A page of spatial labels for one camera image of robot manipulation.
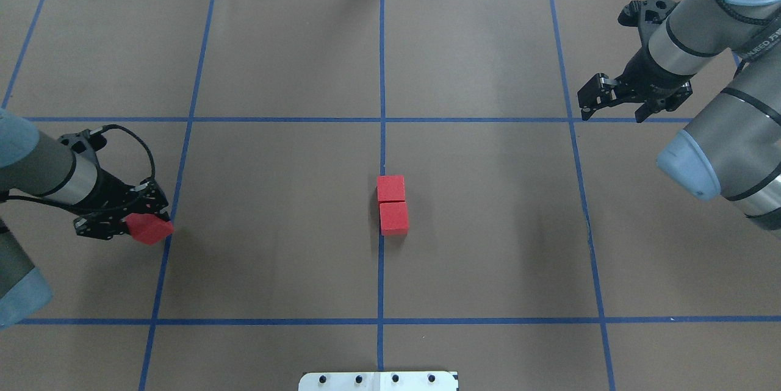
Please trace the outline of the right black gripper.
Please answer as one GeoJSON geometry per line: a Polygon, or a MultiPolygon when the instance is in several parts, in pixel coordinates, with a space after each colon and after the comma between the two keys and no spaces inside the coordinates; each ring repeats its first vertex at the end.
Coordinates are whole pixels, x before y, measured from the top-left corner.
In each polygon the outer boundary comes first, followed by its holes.
{"type": "Polygon", "coordinates": [[[641,48],[617,79],[597,73],[577,92],[577,98],[582,121],[588,121],[598,110],[626,102],[641,105],[634,118],[642,123],[661,111],[676,111],[692,93],[691,76],[661,68],[649,50],[641,48]]]}

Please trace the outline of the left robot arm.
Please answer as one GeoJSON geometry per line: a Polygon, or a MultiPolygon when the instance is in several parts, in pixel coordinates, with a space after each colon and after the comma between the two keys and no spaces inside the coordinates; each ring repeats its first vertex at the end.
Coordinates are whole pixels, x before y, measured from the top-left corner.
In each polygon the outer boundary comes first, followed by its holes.
{"type": "Polygon", "coordinates": [[[2,202],[24,201],[72,213],[74,231],[81,237],[128,235],[153,245],[171,236],[168,200],[148,145],[142,143],[149,176],[137,185],[126,184],[101,166],[98,152],[108,143],[106,132],[114,130],[140,141],[119,124],[53,138],[27,118],[2,109],[2,202]]]}

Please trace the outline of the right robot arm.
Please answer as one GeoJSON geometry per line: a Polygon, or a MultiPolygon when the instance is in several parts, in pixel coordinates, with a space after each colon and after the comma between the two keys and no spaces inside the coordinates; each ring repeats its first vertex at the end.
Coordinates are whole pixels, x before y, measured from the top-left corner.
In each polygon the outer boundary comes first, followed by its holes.
{"type": "Polygon", "coordinates": [[[657,166],[700,200],[720,198],[779,235],[779,0],[632,0],[617,22],[641,45],[615,77],[577,92],[580,118],[635,106],[633,121],[683,107],[723,60],[711,99],[659,152],[657,166]]]}

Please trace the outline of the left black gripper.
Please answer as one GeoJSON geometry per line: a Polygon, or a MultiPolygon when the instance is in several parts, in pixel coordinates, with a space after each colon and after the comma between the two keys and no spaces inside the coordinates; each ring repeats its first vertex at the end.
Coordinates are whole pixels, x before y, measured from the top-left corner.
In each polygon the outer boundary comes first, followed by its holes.
{"type": "Polygon", "coordinates": [[[168,199],[155,179],[128,185],[115,176],[101,175],[94,193],[75,205],[73,227],[76,235],[109,240],[129,235],[124,219],[132,213],[167,215],[168,199]]]}

